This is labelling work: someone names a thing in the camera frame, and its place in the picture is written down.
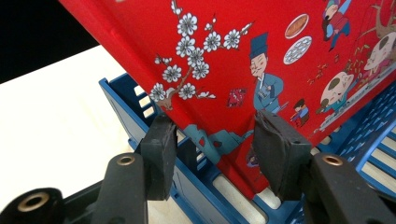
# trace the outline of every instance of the white surface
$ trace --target white surface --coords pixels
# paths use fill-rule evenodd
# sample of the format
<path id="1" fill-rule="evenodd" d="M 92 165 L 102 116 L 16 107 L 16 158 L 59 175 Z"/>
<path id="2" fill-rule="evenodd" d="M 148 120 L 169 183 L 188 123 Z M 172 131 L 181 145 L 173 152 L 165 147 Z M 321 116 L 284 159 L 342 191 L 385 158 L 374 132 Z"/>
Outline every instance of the white surface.
<path id="1" fill-rule="evenodd" d="M 253 201 L 248 201 L 224 175 L 216 177 L 213 181 L 213 186 L 248 223 L 267 223 L 267 215 Z"/>
<path id="2" fill-rule="evenodd" d="M 98 84 L 124 72 L 96 47 L 0 85 L 0 211 L 31 189 L 72 195 L 131 151 Z M 189 222 L 172 199 L 148 204 L 149 223 Z"/>

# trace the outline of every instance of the cartoon man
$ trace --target cartoon man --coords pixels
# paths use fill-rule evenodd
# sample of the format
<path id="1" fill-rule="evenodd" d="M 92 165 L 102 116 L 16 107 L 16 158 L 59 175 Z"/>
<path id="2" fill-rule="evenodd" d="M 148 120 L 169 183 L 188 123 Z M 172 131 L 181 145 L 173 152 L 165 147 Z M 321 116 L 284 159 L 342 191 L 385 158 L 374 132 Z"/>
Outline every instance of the cartoon man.
<path id="1" fill-rule="evenodd" d="M 364 66 L 366 72 L 362 75 L 361 84 L 368 83 L 367 87 L 369 87 L 372 81 L 379 77 L 381 72 L 392 63 L 389 55 L 395 49 L 395 46 L 396 32 L 392 32 L 378 41 Z"/>
<path id="2" fill-rule="evenodd" d="M 264 72 L 268 63 L 267 37 L 268 33 L 264 33 L 250 41 L 251 75 L 258 79 L 253 103 L 257 110 L 266 110 L 276 114 L 282 109 L 277 97 L 283 91 L 283 80 Z"/>
<path id="3" fill-rule="evenodd" d="M 349 35 L 350 25 L 349 19 L 344 15 L 349 8 L 352 0 L 346 0 L 343 5 L 340 5 L 339 0 L 330 0 L 323 12 L 322 29 L 324 32 L 324 40 L 328 41 L 332 37 L 331 51 L 341 34 Z"/>
<path id="4" fill-rule="evenodd" d="M 309 120 L 309 110 L 305 105 L 305 99 L 299 100 L 293 108 L 296 113 L 290 118 L 290 121 L 295 122 L 297 127 L 303 127 Z"/>
<path id="5" fill-rule="evenodd" d="M 346 72 L 340 72 L 327 84 L 322 93 L 317 114 L 325 113 L 330 109 L 333 109 L 335 114 L 338 113 L 339 109 L 347 102 L 348 93 L 359 81 L 359 78 L 353 81 L 353 77 Z"/>

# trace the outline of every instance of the black background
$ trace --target black background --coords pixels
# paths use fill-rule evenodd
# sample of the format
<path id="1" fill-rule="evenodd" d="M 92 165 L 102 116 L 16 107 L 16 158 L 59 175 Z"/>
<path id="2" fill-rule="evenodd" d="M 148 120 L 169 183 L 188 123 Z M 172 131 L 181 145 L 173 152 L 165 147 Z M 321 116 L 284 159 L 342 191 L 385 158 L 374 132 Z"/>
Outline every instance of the black background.
<path id="1" fill-rule="evenodd" d="M 55 0 L 3 0 L 0 10 L 0 83 L 98 45 Z"/>

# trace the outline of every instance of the white flower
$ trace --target white flower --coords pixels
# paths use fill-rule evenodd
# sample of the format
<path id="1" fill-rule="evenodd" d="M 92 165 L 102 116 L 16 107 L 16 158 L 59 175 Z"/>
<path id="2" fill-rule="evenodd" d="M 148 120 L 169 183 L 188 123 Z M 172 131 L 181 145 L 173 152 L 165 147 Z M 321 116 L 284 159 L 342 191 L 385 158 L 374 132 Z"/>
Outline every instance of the white flower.
<path id="1" fill-rule="evenodd" d="M 182 37 L 180 42 L 177 43 L 176 54 L 184 58 L 184 56 L 190 55 L 195 49 L 195 39 L 190 39 L 189 36 Z"/>
<path id="2" fill-rule="evenodd" d="M 161 58 L 160 57 L 156 57 L 154 62 L 156 64 L 160 64 L 161 63 Z"/>
<path id="3" fill-rule="evenodd" d="M 209 73 L 209 64 L 201 63 L 194 67 L 194 70 L 192 71 L 192 76 L 195 77 L 197 80 L 199 80 L 200 78 L 206 77 L 208 73 Z"/>
<path id="4" fill-rule="evenodd" d="M 192 35 L 198 28 L 197 22 L 197 18 L 192 16 L 189 12 L 187 15 L 184 15 L 180 21 L 178 21 L 177 32 L 183 36 Z"/>
<path id="5" fill-rule="evenodd" d="M 207 23 L 206 24 L 206 27 L 205 27 L 205 30 L 212 30 L 212 28 L 213 28 L 213 26 L 212 26 L 212 24 L 209 24 L 209 23 Z"/>
<path id="6" fill-rule="evenodd" d="M 171 3 L 171 8 L 172 11 L 176 14 L 176 15 L 180 15 L 181 11 L 183 10 L 181 7 L 177 7 L 175 4 L 175 1 L 172 1 Z"/>
<path id="7" fill-rule="evenodd" d="M 211 50 L 217 50 L 218 46 L 220 46 L 220 40 L 220 35 L 218 35 L 216 31 L 210 33 L 205 39 L 204 49 L 206 49 L 207 52 L 210 52 Z"/>
<path id="8" fill-rule="evenodd" d="M 169 64 L 170 62 L 172 62 L 172 58 L 168 58 L 168 59 L 163 58 L 163 62 L 165 64 Z"/>
<path id="9" fill-rule="evenodd" d="M 198 95 L 198 98 L 210 98 L 210 99 L 215 99 L 216 96 L 214 94 L 209 95 L 209 91 L 203 91 Z"/>
<path id="10" fill-rule="evenodd" d="M 165 99 L 165 91 L 163 90 L 163 84 L 156 83 L 149 94 L 151 100 L 158 102 Z"/>
<path id="11" fill-rule="evenodd" d="M 163 79 L 167 82 L 177 82 L 177 80 L 181 77 L 181 68 L 177 67 L 177 65 L 168 66 L 165 71 L 163 71 Z"/>
<path id="12" fill-rule="evenodd" d="M 196 48 L 193 50 L 188 59 L 188 65 L 195 67 L 197 64 L 201 64 L 204 60 L 202 56 L 204 54 L 204 50 L 200 48 Z"/>
<path id="13" fill-rule="evenodd" d="M 183 100 L 187 100 L 188 98 L 191 98 L 195 94 L 195 87 L 191 85 L 190 83 L 187 83 L 186 85 L 181 88 L 180 92 L 178 93 L 178 96 L 180 96 Z"/>
<path id="14" fill-rule="evenodd" d="M 253 22 L 249 23 L 248 25 L 246 25 L 242 31 L 241 31 L 241 35 L 247 35 L 248 34 L 248 29 L 250 29 L 250 26 L 253 24 Z"/>
<path id="15" fill-rule="evenodd" d="M 224 37 L 224 47 L 227 49 L 237 49 L 240 37 L 241 35 L 239 34 L 239 31 L 236 31 L 235 29 L 231 30 L 230 33 Z"/>

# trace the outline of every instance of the cartoon illustration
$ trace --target cartoon illustration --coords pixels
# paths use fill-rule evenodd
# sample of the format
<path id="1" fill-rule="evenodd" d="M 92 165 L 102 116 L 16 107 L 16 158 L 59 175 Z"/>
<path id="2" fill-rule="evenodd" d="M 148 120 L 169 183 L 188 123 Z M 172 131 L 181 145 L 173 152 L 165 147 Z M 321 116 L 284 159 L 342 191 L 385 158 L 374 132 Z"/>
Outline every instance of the cartoon illustration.
<path id="1" fill-rule="evenodd" d="M 171 64 L 172 58 L 164 58 L 157 54 L 155 63 L 164 65 L 163 80 L 168 86 L 178 83 L 174 87 L 169 87 L 165 90 L 162 83 L 155 83 L 149 97 L 157 103 L 158 106 L 163 106 L 167 110 L 172 110 L 172 97 L 178 93 L 178 96 L 183 100 L 191 99 L 216 99 L 216 95 L 210 91 L 203 91 L 203 88 L 197 88 L 195 84 L 187 82 L 188 77 L 191 76 L 195 80 L 204 79 L 209 75 L 210 66 L 205 62 L 204 54 L 207 52 L 214 52 L 218 49 L 238 49 L 240 38 L 248 33 L 248 29 L 253 23 L 248 23 L 240 30 L 232 29 L 226 36 L 224 36 L 223 44 L 221 44 L 221 35 L 214 30 L 214 25 L 217 22 L 216 17 L 205 27 L 205 31 L 209 32 L 205 38 L 204 45 L 199 48 L 195 46 L 195 39 L 192 37 L 198 30 L 198 18 L 190 12 L 181 16 L 182 8 L 178 7 L 177 1 L 171 1 L 171 9 L 177 16 L 178 25 L 177 33 L 181 35 L 180 41 L 176 46 L 176 55 L 181 58 L 187 58 L 187 65 L 189 67 L 185 75 L 182 74 L 182 69 L 177 64 Z"/>
<path id="2" fill-rule="evenodd" d="M 264 33 L 250 41 L 250 70 L 251 75 L 258 79 L 254 91 L 254 107 L 276 114 L 286 105 L 279 105 L 278 95 L 283 91 L 283 80 L 274 75 L 264 73 L 268 64 L 267 37 Z"/>
<path id="3" fill-rule="evenodd" d="M 286 28 L 285 37 L 287 39 L 292 39 L 295 36 L 299 35 L 300 32 L 303 31 L 305 26 L 308 24 L 309 16 L 308 14 L 301 14 L 300 16 L 296 17 Z"/>
<path id="4" fill-rule="evenodd" d="M 396 32 L 392 32 L 384 36 L 374 46 L 367 64 L 364 66 L 366 72 L 362 75 L 362 85 L 368 83 L 369 86 L 392 63 L 389 55 L 393 52 L 395 44 Z"/>
<path id="5" fill-rule="evenodd" d="M 313 85 L 317 80 L 321 79 L 324 76 L 324 71 L 327 69 L 329 65 L 327 63 L 325 64 L 319 64 L 318 65 L 318 71 L 315 77 L 309 78 L 307 83 L 309 85 Z"/>
<path id="6" fill-rule="evenodd" d="M 297 62 L 308 51 L 311 44 L 311 36 L 305 36 L 297 40 L 286 52 L 285 57 L 283 57 L 283 63 L 291 64 Z"/>
<path id="7" fill-rule="evenodd" d="M 327 84 L 322 93 L 317 114 L 325 113 L 330 109 L 333 109 L 335 114 L 338 113 L 338 110 L 347 102 L 348 93 L 359 81 L 358 78 L 353 81 L 353 77 L 346 72 L 340 72 Z"/>
<path id="8" fill-rule="evenodd" d="M 290 121 L 294 122 L 297 127 L 301 128 L 309 120 L 309 109 L 305 105 L 305 99 L 299 100 L 293 108 L 296 113 L 291 116 Z"/>
<path id="9" fill-rule="evenodd" d="M 220 130 L 208 136 L 205 130 L 199 129 L 196 124 L 187 126 L 183 132 L 215 164 L 220 161 L 222 155 L 231 153 L 253 134 L 253 130 L 247 131 L 242 136 Z"/>
<path id="10" fill-rule="evenodd" d="M 247 89 L 235 89 L 230 91 L 230 96 L 228 98 L 227 106 L 236 107 L 241 106 L 244 103 L 245 95 L 247 94 Z"/>
<path id="11" fill-rule="evenodd" d="M 365 31 L 363 34 L 361 34 L 360 38 L 363 37 L 364 35 L 367 35 L 368 33 L 375 31 L 376 32 L 376 36 L 378 36 L 379 39 L 384 38 L 386 35 L 390 34 L 391 32 L 394 32 L 396 30 L 396 24 L 393 24 L 393 21 L 396 19 L 396 12 L 394 11 L 394 8 L 396 7 L 395 5 L 395 1 L 393 0 L 391 3 L 391 7 L 390 7 L 390 15 L 389 15 L 389 20 L 386 26 L 384 26 L 381 22 L 381 10 L 383 9 L 383 4 L 384 4 L 384 0 L 381 1 L 381 5 L 377 6 L 374 5 L 372 6 L 373 8 L 376 9 L 376 15 L 375 15 L 375 27 L 372 29 L 369 29 L 367 31 Z M 396 52 L 392 52 L 392 54 L 390 55 L 391 59 L 395 59 L 396 58 Z"/>
<path id="12" fill-rule="evenodd" d="M 352 0 L 346 0 L 345 3 L 340 6 L 339 0 L 330 0 L 323 12 L 322 29 L 324 40 L 328 41 L 332 37 L 329 51 L 334 49 L 341 34 L 348 36 L 350 33 L 349 19 L 345 17 L 345 14 L 351 1 Z"/>

